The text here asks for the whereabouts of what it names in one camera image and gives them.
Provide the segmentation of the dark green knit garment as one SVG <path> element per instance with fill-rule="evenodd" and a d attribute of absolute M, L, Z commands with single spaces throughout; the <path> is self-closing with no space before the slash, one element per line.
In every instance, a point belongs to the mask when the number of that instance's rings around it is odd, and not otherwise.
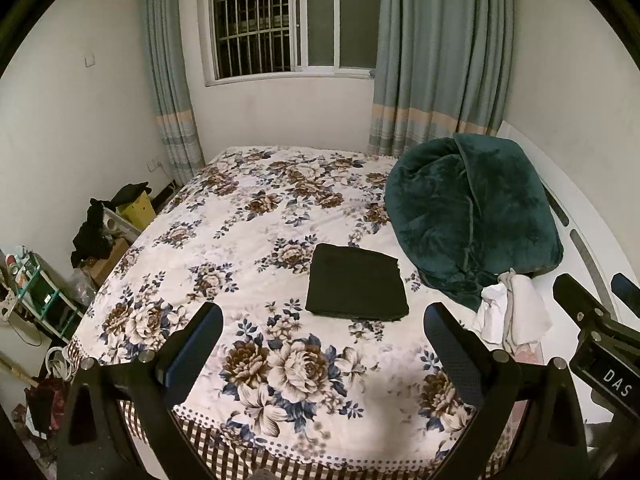
<path fill-rule="evenodd" d="M 327 318 L 398 321 L 409 313 L 398 260 L 358 247 L 319 244 L 309 269 L 306 310 Z"/>

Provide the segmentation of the black clothes pile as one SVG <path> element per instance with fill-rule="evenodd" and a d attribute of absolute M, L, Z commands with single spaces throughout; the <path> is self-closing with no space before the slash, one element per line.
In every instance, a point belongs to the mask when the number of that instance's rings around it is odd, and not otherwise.
<path fill-rule="evenodd" d="M 70 254 L 70 264 L 80 268 L 89 260 L 107 259 L 111 255 L 113 243 L 103 233 L 104 210 L 116 212 L 118 206 L 129 205 L 143 192 L 151 192 L 148 182 L 127 184 L 111 200 L 90 200 L 86 221 L 80 226 L 73 239 L 74 250 Z"/>

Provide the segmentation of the white crumpled cloth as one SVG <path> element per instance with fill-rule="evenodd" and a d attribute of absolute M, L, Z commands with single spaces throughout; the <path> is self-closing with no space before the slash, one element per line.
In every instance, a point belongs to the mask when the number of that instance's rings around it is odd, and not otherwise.
<path fill-rule="evenodd" d="M 534 351 L 551 327 L 551 316 L 532 280 L 511 269 L 482 290 L 472 331 L 485 344 L 515 356 Z"/>

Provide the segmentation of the white curved headboard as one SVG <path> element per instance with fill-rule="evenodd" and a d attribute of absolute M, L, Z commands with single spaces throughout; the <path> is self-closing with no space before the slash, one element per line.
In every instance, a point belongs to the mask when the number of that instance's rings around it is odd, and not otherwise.
<path fill-rule="evenodd" d="M 638 330 L 639 319 L 611 290 L 611 280 L 616 273 L 625 274 L 633 282 L 638 278 L 596 208 L 570 177 L 524 133 L 504 122 L 498 136 L 517 143 L 535 167 L 547 190 L 552 216 L 564 248 L 563 260 L 555 270 L 532 279 L 552 319 L 551 330 L 541 339 L 544 358 L 560 356 L 568 361 L 578 345 L 577 325 L 553 299 L 552 285 L 555 278 L 563 273 L 570 274 L 599 300 L 612 318 Z"/>

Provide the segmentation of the cardboard box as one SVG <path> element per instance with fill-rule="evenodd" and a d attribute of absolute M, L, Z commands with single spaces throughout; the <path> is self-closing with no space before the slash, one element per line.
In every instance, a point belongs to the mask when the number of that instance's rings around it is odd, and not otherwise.
<path fill-rule="evenodd" d="M 101 286 L 111 272 L 115 269 L 119 260 L 126 254 L 129 243 L 124 238 L 114 241 L 111 253 L 106 259 L 90 259 L 84 266 L 84 271 L 93 280 L 96 286 Z"/>

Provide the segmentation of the green white storage shelf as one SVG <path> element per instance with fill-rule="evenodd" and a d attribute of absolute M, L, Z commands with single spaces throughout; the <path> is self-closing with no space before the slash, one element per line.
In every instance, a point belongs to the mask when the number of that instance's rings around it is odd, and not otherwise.
<path fill-rule="evenodd" d="M 1 301 L 2 321 L 9 322 L 12 314 L 21 316 L 69 344 L 86 308 L 55 284 L 34 252 L 21 249 L 17 255 L 6 255 L 4 264 L 8 279 L 1 283 L 6 289 Z"/>

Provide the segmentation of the dark green plush blanket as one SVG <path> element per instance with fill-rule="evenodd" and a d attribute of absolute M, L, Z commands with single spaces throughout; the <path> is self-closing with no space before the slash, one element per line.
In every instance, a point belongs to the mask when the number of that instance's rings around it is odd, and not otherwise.
<path fill-rule="evenodd" d="M 563 259 L 544 186 L 509 139 L 456 133 L 412 148 L 390 170 L 385 208 L 421 281 L 473 311 L 500 274 Z"/>

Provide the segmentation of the yellow bin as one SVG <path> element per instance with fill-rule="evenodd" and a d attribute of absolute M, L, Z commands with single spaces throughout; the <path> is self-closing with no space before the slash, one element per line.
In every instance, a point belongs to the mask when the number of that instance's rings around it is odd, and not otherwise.
<path fill-rule="evenodd" d="M 117 207 L 118 213 L 138 230 L 144 231 L 156 218 L 147 192 L 143 191 L 133 202 Z"/>

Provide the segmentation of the right blue striped curtain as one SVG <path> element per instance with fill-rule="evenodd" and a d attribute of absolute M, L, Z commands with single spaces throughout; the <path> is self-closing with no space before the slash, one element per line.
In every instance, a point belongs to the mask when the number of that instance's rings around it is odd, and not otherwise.
<path fill-rule="evenodd" d="M 513 40 L 514 0 L 381 0 L 370 153 L 495 134 Z"/>

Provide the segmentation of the blue striped curtain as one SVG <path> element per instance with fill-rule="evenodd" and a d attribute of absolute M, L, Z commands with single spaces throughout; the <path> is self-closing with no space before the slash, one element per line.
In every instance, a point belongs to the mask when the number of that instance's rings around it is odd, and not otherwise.
<path fill-rule="evenodd" d="M 514 0 L 381 0 L 370 153 L 495 134 L 513 40 Z"/>
<path fill-rule="evenodd" d="M 179 0 L 142 0 L 142 38 L 160 140 L 177 183 L 205 166 L 186 81 Z"/>

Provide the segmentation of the barred window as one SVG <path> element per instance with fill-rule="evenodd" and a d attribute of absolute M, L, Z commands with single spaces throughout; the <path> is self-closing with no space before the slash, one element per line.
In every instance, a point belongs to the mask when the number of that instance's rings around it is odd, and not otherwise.
<path fill-rule="evenodd" d="M 370 79 L 380 0 L 196 0 L 206 84 Z"/>

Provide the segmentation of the left blue striped curtain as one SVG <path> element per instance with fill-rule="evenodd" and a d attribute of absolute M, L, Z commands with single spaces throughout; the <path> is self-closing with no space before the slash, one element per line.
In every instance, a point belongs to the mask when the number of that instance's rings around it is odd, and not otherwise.
<path fill-rule="evenodd" d="M 160 140 L 177 183 L 205 166 L 186 81 L 179 0 L 142 0 L 142 38 Z"/>

